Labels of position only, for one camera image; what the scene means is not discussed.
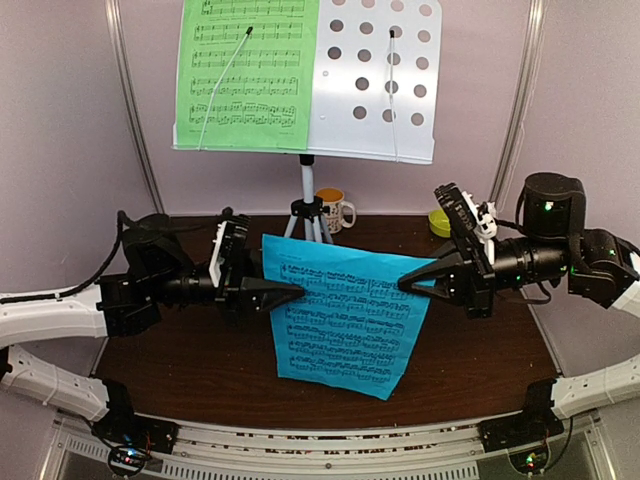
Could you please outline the blue paper sheet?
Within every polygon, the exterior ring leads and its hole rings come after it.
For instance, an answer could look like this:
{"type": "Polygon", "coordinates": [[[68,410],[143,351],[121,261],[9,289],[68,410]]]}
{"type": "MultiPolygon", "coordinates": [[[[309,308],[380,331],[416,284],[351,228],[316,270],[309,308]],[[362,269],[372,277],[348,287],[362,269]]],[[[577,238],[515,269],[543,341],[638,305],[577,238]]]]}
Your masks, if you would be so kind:
{"type": "Polygon", "coordinates": [[[305,291],[271,313],[278,376],[388,400],[430,304],[397,282],[429,259],[274,235],[262,254],[266,279],[305,291]]]}

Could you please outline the green sheet music page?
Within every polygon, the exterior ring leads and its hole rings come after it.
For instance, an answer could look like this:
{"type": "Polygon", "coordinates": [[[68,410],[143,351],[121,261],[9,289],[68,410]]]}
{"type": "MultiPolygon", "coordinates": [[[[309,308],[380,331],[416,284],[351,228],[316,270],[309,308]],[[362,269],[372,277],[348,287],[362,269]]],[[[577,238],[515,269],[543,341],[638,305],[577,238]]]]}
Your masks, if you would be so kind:
{"type": "Polygon", "coordinates": [[[174,148],[305,150],[318,14],[316,1],[185,2],[174,148]]]}

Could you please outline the light blue music stand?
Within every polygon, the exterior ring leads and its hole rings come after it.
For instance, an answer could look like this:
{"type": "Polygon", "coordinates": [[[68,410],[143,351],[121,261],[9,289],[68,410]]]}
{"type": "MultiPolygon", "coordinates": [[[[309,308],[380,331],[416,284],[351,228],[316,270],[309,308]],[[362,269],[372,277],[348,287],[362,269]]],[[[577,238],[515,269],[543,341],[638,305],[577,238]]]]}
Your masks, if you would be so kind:
{"type": "Polygon", "coordinates": [[[187,1],[173,146],[297,156],[290,221],[328,241],[317,158],[432,162],[442,16],[436,1],[187,1]]]}

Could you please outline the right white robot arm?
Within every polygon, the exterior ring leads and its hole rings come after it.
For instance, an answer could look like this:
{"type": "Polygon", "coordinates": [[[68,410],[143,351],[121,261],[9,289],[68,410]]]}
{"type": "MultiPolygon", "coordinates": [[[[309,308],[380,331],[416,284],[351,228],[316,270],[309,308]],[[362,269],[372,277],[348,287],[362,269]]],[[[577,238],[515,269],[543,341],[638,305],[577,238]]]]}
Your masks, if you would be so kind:
{"type": "Polygon", "coordinates": [[[475,202],[455,183],[434,195],[450,222],[450,239],[434,261],[400,277],[399,290],[488,318],[503,290],[535,284],[545,305],[551,289],[565,281],[573,295],[638,316],[639,249],[607,230],[586,228],[579,179],[529,175],[512,222],[497,219],[493,203],[475,202]]]}

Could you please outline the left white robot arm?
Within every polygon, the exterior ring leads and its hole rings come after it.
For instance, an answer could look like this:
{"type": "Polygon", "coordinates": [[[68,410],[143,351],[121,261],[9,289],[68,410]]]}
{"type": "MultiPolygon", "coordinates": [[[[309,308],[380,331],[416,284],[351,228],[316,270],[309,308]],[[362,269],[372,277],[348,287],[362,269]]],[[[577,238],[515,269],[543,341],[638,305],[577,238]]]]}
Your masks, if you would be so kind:
{"type": "Polygon", "coordinates": [[[112,250],[77,286],[1,297],[1,387],[102,423],[123,444],[144,433],[127,388],[76,375],[35,357],[24,344],[61,338],[139,335],[161,320],[161,307],[215,306],[232,317],[270,312],[301,299],[302,287],[265,278],[247,248],[249,219],[223,210],[211,256],[194,261],[180,243],[194,231],[166,214],[138,220],[117,214],[112,250]]]}

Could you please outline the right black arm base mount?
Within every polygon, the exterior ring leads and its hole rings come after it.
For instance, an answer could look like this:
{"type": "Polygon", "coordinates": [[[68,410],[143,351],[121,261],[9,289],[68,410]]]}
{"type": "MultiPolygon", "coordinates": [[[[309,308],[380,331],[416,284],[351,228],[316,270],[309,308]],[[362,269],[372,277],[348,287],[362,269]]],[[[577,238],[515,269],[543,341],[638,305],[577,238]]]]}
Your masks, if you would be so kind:
{"type": "Polygon", "coordinates": [[[553,413],[551,398],[556,379],[540,380],[527,387],[518,413],[481,421],[480,439],[486,453],[543,442],[564,432],[563,422],[553,413]]]}

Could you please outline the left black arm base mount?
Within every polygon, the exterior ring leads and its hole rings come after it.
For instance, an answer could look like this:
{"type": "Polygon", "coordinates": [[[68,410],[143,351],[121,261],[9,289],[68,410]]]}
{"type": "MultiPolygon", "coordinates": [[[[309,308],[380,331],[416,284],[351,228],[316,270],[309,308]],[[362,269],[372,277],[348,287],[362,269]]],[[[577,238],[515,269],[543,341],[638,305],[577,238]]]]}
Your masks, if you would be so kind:
{"type": "Polygon", "coordinates": [[[179,429],[175,422],[136,414],[123,384],[113,380],[103,380],[102,384],[108,395],[107,412],[88,425],[107,447],[107,466],[114,474],[137,475],[153,459],[153,453],[173,452],[179,429]]]}

